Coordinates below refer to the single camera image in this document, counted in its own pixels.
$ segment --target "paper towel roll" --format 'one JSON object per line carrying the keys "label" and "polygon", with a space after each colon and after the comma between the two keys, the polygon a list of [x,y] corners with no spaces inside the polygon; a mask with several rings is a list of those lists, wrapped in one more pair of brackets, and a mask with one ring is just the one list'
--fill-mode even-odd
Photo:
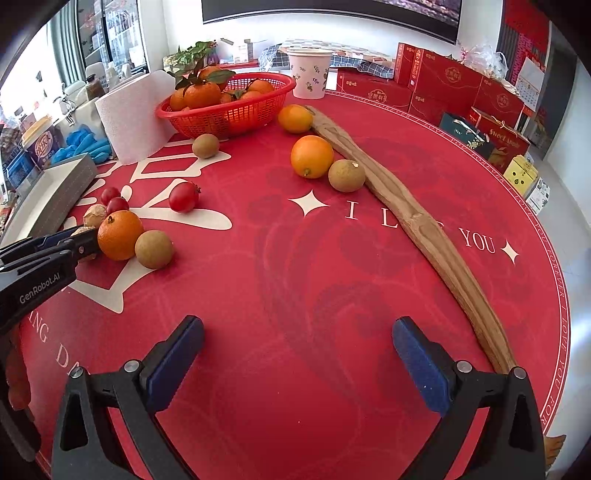
{"label": "paper towel roll", "polygon": [[122,164],[136,163],[156,153],[175,133],[167,120],[154,113],[174,92],[174,84],[173,77],[157,70],[96,101],[105,133]]}

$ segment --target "white star pattern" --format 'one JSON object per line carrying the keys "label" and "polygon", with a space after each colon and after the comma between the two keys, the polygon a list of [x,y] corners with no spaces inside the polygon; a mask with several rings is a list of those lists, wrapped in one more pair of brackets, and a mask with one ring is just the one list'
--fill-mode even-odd
{"label": "white star pattern", "polygon": [[506,241],[506,243],[507,244],[505,245],[505,248],[501,248],[501,250],[503,250],[503,252],[505,252],[507,255],[509,255],[509,258],[511,259],[511,261],[515,265],[515,257],[519,256],[519,253],[517,253],[515,250],[513,250],[513,247],[510,246],[509,241]]}
{"label": "white star pattern", "polygon": [[291,202],[297,203],[304,212],[304,216],[308,215],[312,210],[320,207],[330,207],[325,203],[322,203],[319,199],[314,196],[314,190],[310,190],[308,195],[300,197],[298,199],[288,199]]}

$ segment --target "television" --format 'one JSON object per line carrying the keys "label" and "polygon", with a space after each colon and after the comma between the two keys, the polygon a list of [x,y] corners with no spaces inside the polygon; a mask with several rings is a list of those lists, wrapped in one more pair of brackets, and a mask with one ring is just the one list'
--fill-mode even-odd
{"label": "television", "polygon": [[390,22],[452,43],[461,8],[462,0],[202,0],[204,23],[278,12],[319,12]]}

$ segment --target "checkered cloth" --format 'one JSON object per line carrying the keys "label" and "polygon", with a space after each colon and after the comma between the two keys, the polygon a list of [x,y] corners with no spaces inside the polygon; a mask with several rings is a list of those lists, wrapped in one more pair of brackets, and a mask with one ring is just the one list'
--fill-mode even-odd
{"label": "checkered cloth", "polygon": [[384,79],[394,78],[394,59],[379,52],[365,48],[351,47],[340,43],[317,40],[286,40],[263,50],[259,56],[259,68],[268,72],[272,68],[290,67],[288,48],[322,48],[332,50],[331,67],[353,67],[360,72],[369,73]]}

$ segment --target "potted plant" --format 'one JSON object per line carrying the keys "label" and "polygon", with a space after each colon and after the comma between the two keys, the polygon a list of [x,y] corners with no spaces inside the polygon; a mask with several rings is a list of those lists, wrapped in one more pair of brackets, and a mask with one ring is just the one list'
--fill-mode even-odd
{"label": "potted plant", "polygon": [[178,75],[202,69],[210,63],[217,63],[214,41],[198,41],[193,47],[181,50],[164,57],[164,70]]}

